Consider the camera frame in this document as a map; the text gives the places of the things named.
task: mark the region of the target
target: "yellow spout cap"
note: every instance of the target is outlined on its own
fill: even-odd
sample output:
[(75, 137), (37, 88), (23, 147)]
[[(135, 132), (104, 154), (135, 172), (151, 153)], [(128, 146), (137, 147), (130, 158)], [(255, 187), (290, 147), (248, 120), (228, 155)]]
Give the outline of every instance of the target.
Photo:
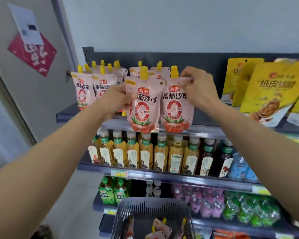
[(82, 67), (82, 65), (78, 65), (78, 66), (77, 66), (77, 71), (78, 71), (79, 73), (83, 73), (83, 67)]
[(140, 80), (147, 80), (148, 77), (149, 74), (147, 72), (147, 68), (145, 66), (142, 66), (140, 71)]
[(87, 72), (92, 73), (92, 71), (91, 71), (91, 69), (89, 68), (89, 65), (88, 65), (88, 64), (84, 64), (84, 69), (85, 69)]
[(109, 71), (113, 71), (112, 64), (107, 64), (107, 68)]
[(178, 74), (178, 70), (177, 70), (177, 66), (173, 65), (171, 67), (171, 78), (178, 78), (179, 74)]
[(156, 70), (157, 71), (162, 71), (162, 65), (160, 63), (157, 64)]
[(100, 66), (100, 72), (101, 72), (101, 75), (105, 75), (105, 66), (104, 65)]
[(121, 67), (120, 62), (118, 60), (114, 61), (114, 68), (118, 69), (120, 67)]

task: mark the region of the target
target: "gray plastic basket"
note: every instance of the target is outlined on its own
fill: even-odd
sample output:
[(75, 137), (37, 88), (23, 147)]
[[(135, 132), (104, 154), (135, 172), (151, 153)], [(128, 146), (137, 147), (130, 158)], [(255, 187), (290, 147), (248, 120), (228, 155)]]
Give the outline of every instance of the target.
[(180, 199), (129, 197), (119, 203), (112, 229), (111, 239), (121, 239), (123, 223), (134, 216), (134, 239), (145, 238), (152, 232), (155, 218), (166, 218), (166, 225), (172, 229), (169, 239), (174, 239), (183, 218), (186, 218), (185, 236), (195, 239), (192, 217), (188, 205)]

